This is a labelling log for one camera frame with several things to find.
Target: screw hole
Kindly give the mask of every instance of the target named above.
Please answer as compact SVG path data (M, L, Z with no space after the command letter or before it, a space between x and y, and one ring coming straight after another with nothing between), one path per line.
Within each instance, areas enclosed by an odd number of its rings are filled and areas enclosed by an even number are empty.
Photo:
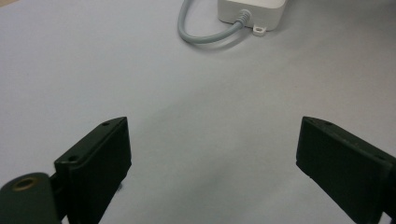
M38 179L35 177L26 177L14 184L12 189L14 191L22 191L31 188L37 183Z
M71 156L69 157L69 161L76 161L78 159L78 156Z

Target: white cable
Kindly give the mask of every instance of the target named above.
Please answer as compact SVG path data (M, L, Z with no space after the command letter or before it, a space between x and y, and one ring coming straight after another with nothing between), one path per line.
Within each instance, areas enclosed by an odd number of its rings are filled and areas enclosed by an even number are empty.
M192 44L208 44L227 38L228 36L233 35L240 29L244 28L250 20L250 12L248 10L242 9L241 11L239 11L239 16L238 18L236 18L235 23L228 30L225 30L216 35L189 35L184 30L184 20L186 20L187 11L189 10L191 1L192 0L184 0L183 5L181 6L180 14L178 15L177 29L181 38Z

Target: white table surface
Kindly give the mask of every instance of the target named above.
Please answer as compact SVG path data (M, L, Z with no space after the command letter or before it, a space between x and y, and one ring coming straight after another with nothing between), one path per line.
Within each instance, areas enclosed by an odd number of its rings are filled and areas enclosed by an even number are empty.
M0 185L126 116L133 167L101 223L353 223L295 165L302 116L396 155L396 2L290 0L278 29L195 47L182 0L0 8ZM217 2L187 30L209 35ZM381 223L389 223L384 217Z

